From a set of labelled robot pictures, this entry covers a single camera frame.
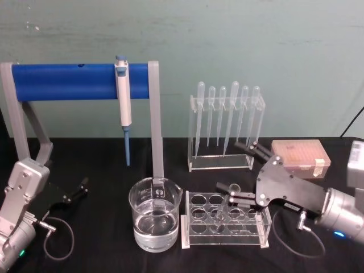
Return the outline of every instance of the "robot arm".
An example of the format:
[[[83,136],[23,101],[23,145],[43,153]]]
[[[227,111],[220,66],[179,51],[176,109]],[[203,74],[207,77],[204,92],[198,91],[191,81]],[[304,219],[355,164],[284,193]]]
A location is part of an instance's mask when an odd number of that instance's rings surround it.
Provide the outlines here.
[[[264,165],[257,177],[255,194],[247,196],[247,193],[230,191],[230,202],[264,208],[273,200],[280,200],[283,206],[301,214],[297,228],[303,228],[307,217],[314,219],[317,225],[339,231],[364,244],[364,182],[360,180],[361,172],[364,171],[364,142],[353,142],[348,163],[348,185],[356,188],[356,198],[295,177],[284,169],[280,156],[273,155],[258,143],[250,147],[242,143],[236,145]]]
[[[17,162],[5,188],[0,210],[0,269],[6,271],[35,236],[37,220],[27,212],[30,202],[41,192],[49,169],[26,158]]]
[[[84,180],[78,190],[68,195],[48,183],[49,168],[25,158],[15,163],[5,199],[0,209],[0,272],[6,272],[35,237],[34,226],[56,229],[43,222],[55,204],[71,204],[88,191]]]

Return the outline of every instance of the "blue bar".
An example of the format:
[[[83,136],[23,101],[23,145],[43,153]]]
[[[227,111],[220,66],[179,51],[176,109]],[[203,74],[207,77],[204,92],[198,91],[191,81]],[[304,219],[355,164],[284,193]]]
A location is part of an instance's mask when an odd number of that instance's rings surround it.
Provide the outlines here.
[[[114,64],[14,64],[18,101],[116,100]],[[148,65],[129,64],[130,97],[149,98]]]

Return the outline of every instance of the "transfer pipette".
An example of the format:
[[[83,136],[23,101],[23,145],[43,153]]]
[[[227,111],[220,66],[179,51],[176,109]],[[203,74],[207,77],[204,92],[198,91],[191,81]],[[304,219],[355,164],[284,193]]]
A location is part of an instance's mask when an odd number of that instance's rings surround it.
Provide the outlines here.
[[[249,87],[244,85],[243,90],[241,92],[241,96],[240,96],[241,109],[240,109],[239,118],[238,118],[237,141],[240,136],[241,123],[243,122],[244,109],[245,109],[246,101],[248,99],[248,94],[249,94]]]
[[[251,108],[255,108],[258,102],[258,97],[260,94],[260,88],[259,86],[255,86],[253,87],[253,93],[251,94],[251,98],[250,98],[250,106]],[[247,130],[247,138],[246,138],[246,145],[250,146],[250,137],[251,137],[251,131],[253,129],[253,123],[254,123],[254,115],[250,116],[249,119],[249,126],[248,126],[248,130]]]
[[[196,143],[195,143],[195,157],[197,156],[198,147],[200,145],[200,134],[201,134],[201,118],[202,118],[202,107],[204,105],[205,95],[205,84],[200,81],[197,89],[197,128],[196,128]]]
[[[226,127],[223,155],[225,155],[226,148],[228,147],[228,143],[229,143],[231,122],[233,121],[233,113],[234,113],[235,102],[237,101],[238,90],[239,90],[239,83],[237,81],[235,81],[231,85],[229,117],[227,118],[227,127]]]
[[[220,88],[220,95],[218,96],[219,111],[217,119],[217,146],[218,146],[218,139],[220,137],[222,113],[224,112],[225,98],[226,98],[226,87],[223,86]]]
[[[207,147],[209,147],[209,140],[211,134],[211,123],[212,123],[212,110],[214,109],[214,100],[215,100],[215,87],[211,86],[209,89],[209,116],[207,120]]]

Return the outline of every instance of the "blue indicator light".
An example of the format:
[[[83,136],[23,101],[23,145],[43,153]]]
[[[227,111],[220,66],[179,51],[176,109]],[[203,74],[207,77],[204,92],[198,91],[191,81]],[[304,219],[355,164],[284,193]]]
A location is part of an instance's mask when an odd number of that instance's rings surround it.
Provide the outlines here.
[[[340,231],[335,231],[334,234],[336,236],[339,236],[339,237],[345,237],[344,233],[340,232]]]

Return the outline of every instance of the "box lid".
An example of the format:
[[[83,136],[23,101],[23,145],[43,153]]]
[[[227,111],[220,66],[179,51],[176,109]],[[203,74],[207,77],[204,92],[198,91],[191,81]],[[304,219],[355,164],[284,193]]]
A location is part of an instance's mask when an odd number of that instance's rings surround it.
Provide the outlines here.
[[[328,167],[331,160],[318,139],[273,140],[272,150],[285,167]]]

